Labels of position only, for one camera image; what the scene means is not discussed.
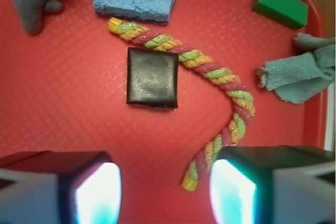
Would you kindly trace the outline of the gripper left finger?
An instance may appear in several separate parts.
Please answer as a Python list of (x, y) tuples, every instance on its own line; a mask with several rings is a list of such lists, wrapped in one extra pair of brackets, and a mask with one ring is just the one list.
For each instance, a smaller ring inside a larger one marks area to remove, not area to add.
[(1, 158), (1, 223), (117, 223), (121, 172), (105, 151)]

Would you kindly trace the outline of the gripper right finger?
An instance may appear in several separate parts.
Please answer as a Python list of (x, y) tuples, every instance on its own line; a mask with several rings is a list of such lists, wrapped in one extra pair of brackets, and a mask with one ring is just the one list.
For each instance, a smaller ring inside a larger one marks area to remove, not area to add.
[(209, 195), (217, 223), (335, 223), (335, 154), (316, 147), (226, 147)]

